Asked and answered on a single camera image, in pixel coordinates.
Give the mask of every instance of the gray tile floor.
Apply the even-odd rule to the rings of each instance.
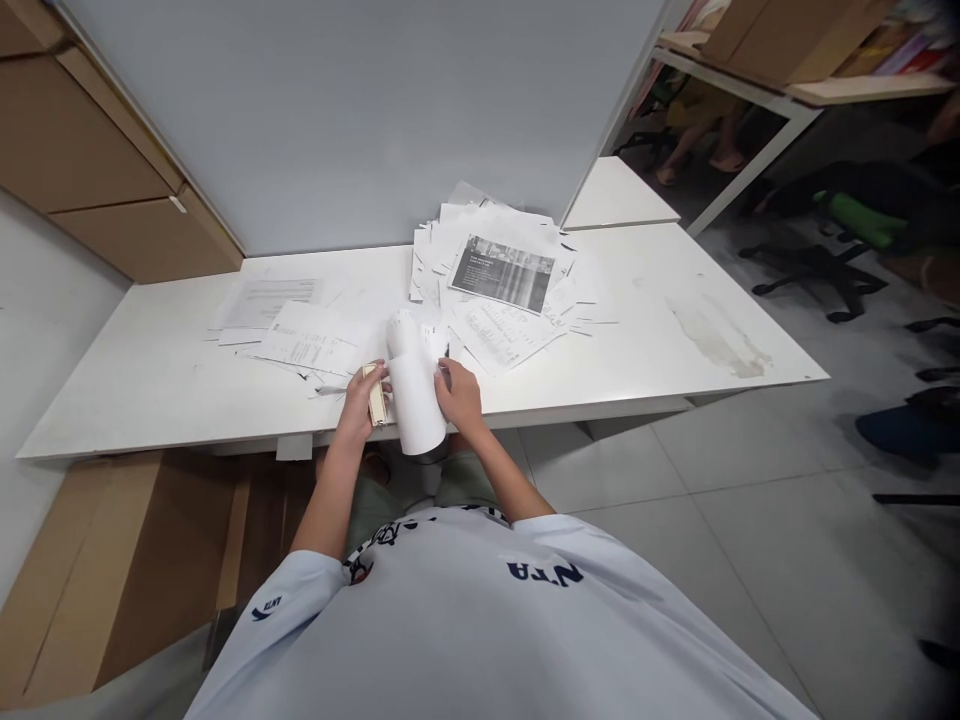
[[[788,230],[822,241],[810,225]],[[728,224],[700,242],[749,288],[768,272],[736,251],[769,232]],[[947,678],[917,639],[938,637],[939,601],[960,567],[942,552],[960,546],[960,514],[889,510],[870,498],[942,490],[960,472],[924,477],[853,429],[857,415],[923,388],[916,370],[953,364],[936,337],[902,327],[942,308],[869,269],[891,287],[849,325],[825,319],[829,291],[758,299],[829,381],[742,394],[596,443],[573,425],[500,433],[558,511],[648,559],[828,720],[921,716]]]

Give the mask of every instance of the black and white printed photo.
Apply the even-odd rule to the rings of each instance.
[[[537,314],[550,284],[554,258],[471,235],[450,287]]]

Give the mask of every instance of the chair wheel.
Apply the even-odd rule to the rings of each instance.
[[[948,377],[950,377],[950,373],[945,373],[942,370],[931,368],[929,370],[921,370],[917,373],[917,377],[924,382],[940,382],[941,380],[946,380]]]
[[[904,327],[907,328],[907,330],[909,330],[910,332],[920,333],[920,332],[926,332],[927,330],[930,330],[936,327],[936,325],[937,324],[935,322],[931,322],[930,320],[917,320],[917,322],[910,323],[909,325],[904,325]]]
[[[856,318],[856,317],[860,317],[860,316],[859,316],[859,315],[854,315],[853,313],[835,312],[835,313],[830,313],[829,315],[827,315],[827,320],[829,320],[830,322],[832,322],[832,323],[834,323],[834,324],[837,324],[837,323],[842,323],[842,322],[850,322],[851,320],[853,320],[853,319]]]

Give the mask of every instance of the stain on desk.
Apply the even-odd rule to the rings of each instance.
[[[700,354],[738,378],[762,377],[773,358],[761,352],[717,300],[701,295],[698,302],[667,298],[667,306]]]

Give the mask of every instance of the person's right hand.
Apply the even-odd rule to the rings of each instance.
[[[480,409],[480,386],[476,376],[456,360],[440,358],[437,364],[450,376],[450,387],[444,373],[433,375],[433,384],[437,390],[437,402],[444,417],[456,425],[461,433],[483,426],[483,412]]]

